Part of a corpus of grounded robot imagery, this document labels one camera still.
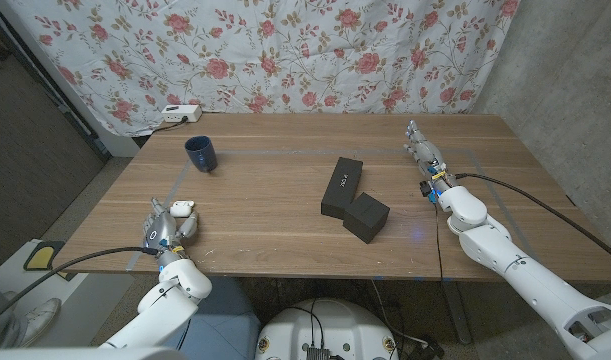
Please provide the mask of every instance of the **white fabric backdrop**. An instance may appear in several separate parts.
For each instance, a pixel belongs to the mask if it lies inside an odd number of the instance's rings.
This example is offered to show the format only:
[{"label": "white fabric backdrop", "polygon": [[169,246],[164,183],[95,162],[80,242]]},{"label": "white fabric backdrop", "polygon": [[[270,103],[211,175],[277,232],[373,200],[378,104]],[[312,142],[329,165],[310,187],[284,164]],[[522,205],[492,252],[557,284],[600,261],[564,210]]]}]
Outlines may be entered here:
[{"label": "white fabric backdrop", "polygon": [[215,112],[467,112],[519,0],[9,0],[110,131]]}]

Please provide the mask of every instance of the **blue mug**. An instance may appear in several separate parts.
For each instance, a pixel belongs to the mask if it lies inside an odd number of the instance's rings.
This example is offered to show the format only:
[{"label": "blue mug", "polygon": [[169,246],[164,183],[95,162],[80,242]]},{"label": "blue mug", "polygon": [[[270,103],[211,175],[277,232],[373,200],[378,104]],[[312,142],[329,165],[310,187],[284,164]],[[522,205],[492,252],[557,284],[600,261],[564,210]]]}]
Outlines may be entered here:
[{"label": "blue mug", "polygon": [[201,172],[211,172],[218,166],[214,146],[207,136],[194,136],[187,140],[185,151],[194,166]]}]

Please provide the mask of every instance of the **table leg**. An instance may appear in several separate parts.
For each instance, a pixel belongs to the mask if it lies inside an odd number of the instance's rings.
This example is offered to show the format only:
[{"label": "table leg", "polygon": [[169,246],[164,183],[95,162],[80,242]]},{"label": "table leg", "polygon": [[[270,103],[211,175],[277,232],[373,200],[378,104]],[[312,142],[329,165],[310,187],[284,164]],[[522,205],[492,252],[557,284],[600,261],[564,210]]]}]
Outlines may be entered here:
[{"label": "table leg", "polygon": [[469,325],[465,317],[465,308],[463,307],[461,293],[458,291],[458,284],[454,281],[441,281],[441,285],[443,286],[447,307],[449,308],[449,313],[452,317],[454,328],[456,329],[458,341],[461,344],[470,344],[472,342],[472,335],[469,332]]}]

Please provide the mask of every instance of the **black cube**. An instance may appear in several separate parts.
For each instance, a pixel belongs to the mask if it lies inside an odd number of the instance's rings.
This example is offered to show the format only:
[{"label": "black cube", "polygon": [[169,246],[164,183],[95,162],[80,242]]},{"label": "black cube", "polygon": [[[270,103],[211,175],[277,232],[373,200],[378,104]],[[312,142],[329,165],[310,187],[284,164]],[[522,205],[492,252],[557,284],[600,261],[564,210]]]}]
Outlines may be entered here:
[{"label": "black cube", "polygon": [[345,208],[343,226],[369,244],[385,226],[388,214],[389,207],[366,193],[362,193]]},{"label": "black cube", "polygon": [[338,158],[332,178],[321,201],[321,214],[343,219],[345,208],[354,200],[363,162]]}]

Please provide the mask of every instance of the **electrical outlet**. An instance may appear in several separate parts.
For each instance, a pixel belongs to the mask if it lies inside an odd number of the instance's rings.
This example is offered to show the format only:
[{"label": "electrical outlet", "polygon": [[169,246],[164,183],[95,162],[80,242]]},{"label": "electrical outlet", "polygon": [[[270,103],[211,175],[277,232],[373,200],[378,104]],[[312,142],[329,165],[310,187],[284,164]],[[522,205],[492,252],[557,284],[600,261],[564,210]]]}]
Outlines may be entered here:
[{"label": "electrical outlet", "polygon": [[187,122],[197,122],[203,113],[198,105],[167,105],[161,112],[165,122],[181,122],[187,116]]}]

